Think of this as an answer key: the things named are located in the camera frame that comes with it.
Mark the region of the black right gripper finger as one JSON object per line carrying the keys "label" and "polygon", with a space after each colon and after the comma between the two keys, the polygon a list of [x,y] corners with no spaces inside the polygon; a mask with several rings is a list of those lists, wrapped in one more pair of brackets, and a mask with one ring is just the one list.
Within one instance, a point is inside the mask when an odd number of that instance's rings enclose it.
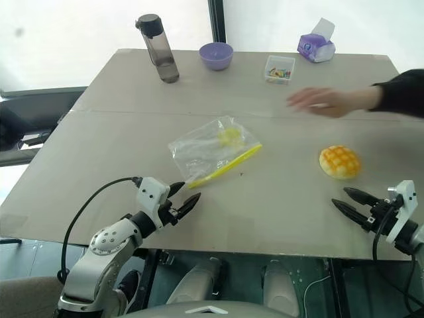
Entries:
{"label": "black right gripper finger", "polygon": [[366,227],[368,218],[359,213],[353,206],[338,199],[332,199],[331,201],[344,216],[348,217],[351,221],[354,221],[361,227]]}
{"label": "black right gripper finger", "polygon": [[353,188],[353,187],[344,187],[343,191],[355,202],[361,205],[375,206],[380,202],[380,199],[366,193],[365,191]]}

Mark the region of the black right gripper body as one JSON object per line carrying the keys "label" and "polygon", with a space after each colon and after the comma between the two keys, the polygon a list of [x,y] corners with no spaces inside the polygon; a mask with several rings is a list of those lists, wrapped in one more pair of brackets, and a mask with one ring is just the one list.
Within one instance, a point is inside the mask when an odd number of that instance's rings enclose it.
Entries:
{"label": "black right gripper body", "polygon": [[389,199],[379,199],[376,204],[372,206],[370,213],[371,216],[367,218],[365,224],[363,224],[363,229],[366,232],[372,231],[374,233],[378,232],[379,226],[382,224],[382,221],[386,215],[387,221],[382,227],[382,234],[388,234],[396,223],[396,215],[399,208],[398,200],[389,200]]}

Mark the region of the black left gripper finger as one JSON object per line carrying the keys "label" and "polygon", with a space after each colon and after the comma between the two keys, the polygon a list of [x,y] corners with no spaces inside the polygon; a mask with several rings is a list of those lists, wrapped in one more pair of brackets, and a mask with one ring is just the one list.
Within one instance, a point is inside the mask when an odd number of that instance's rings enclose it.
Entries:
{"label": "black left gripper finger", "polygon": [[201,193],[199,192],[192,195],[187,200],[185,200],[183,205],[177,209],[176,219],[177,220],[183,219],[196,206],[200,197],[201,197]]}
{"label": "black left gripper finger", "polygon": [[181,188],[185,186],[185,182],[175,182],[170,185],[170,190],[168,192],[168,198],[174,196]]}

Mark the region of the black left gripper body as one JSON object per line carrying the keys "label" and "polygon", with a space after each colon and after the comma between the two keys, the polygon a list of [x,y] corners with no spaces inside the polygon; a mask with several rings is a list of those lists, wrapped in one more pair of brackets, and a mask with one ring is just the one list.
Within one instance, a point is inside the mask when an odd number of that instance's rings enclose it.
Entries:
{"label": "black left gripper body", "polygon": [[168,224],[175,226],[178,223],[179,212],[172,208],[172,202],[166,199],[158,209],[159,220],[163,227]]}

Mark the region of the person's bare hand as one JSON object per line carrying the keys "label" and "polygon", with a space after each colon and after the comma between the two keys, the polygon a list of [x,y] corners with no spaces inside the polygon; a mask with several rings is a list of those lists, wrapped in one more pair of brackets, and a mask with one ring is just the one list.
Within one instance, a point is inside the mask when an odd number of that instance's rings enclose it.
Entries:
{"label": "person's bare hand", "polygon": [[378,86],[354,91],[309,87],[288,97],[288,105],[299,111],[330,118],[340,118],[353,111],[370,110],[379,105],[382,89]]}

